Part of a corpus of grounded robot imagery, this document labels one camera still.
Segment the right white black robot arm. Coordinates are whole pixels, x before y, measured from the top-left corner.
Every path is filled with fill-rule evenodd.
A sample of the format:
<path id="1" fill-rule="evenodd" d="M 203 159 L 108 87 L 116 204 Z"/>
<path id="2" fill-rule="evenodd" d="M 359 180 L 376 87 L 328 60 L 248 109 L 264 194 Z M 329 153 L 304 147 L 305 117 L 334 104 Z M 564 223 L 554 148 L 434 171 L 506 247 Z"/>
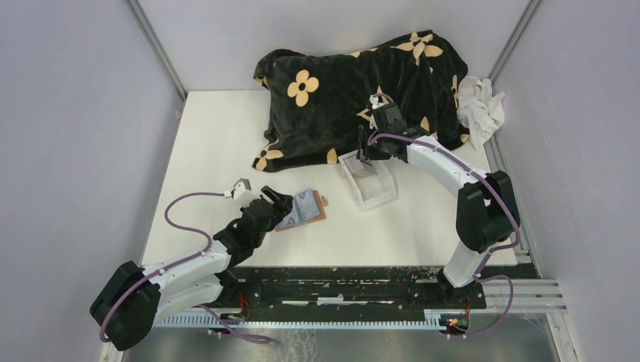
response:
<path id="1" fill-rule="evenodd" d="M 357 159 L 366 169 L 374 161 L 397 158 L 419 168 L 444 186 L 457 201 L 455 229 L 460 239 L 450 261 L 438 273 L 436 299 L 446 308 L 466 298 L 466 288 L 480 279 L 491 254 L 515 247 L 520 217 L 509 175 L 481 170 L 445 148 L 434 136 L 410 127 L 396 103 L 370 98 L 371 118 L 358 129 Z M 511 236 L 515 240 L 507 245 Z"/>

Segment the silver VIP credit card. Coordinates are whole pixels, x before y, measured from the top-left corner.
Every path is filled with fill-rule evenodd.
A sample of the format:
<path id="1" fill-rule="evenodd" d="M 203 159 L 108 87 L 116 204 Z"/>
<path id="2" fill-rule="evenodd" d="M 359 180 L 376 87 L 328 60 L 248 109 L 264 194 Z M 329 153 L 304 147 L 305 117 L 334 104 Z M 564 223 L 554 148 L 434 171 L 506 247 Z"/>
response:
<path id="1" fill-rule="evenodd" d="M 306 189 L 305 191 L 297 194 L 294 200 L 302 214 L 303 222 L 308 222 L 320 215 L 319 206 L 315 199 L 315 193 L 312 189 Z"/>

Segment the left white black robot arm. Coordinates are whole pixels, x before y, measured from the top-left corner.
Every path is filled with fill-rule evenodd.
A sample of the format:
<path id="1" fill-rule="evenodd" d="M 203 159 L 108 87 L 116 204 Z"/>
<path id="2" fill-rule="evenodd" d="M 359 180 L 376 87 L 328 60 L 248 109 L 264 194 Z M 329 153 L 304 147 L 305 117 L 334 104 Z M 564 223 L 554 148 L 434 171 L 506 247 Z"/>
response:
<path id="1" fill-rule="evenodd" d="M 195 227 L 165 221 L 172 227 L 205 238 L 193 251 L 164 262 L 121 264 L 90 307 L 100 327 L 101 342 L 126 351 L 142 341 L 159 322 L 182 311 L 209 304 L 226 307 L 238 295 L 231 268 L 244 262 L 261 246 L 267 233 L 289 215 L 294 196 L 264 186 L 258 193 L 247 179 L 240 179 L 229 191 L 211 196 L 232 199 L 240 206 L 240 217 L 211 235 Z"/>

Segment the tan leather card holder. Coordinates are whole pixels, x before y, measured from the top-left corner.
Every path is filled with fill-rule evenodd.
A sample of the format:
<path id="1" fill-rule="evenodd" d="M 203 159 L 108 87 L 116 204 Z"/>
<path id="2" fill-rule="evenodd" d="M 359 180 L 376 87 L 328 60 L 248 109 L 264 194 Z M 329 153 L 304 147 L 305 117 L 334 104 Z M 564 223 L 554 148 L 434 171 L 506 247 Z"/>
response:
<path id="1" fill-rule="evenodd" d="M 293 199 L 292 211 L 275 227 L 277 232 L 326 219 L 326 200 L 315 189 L 306 189 Z"/>

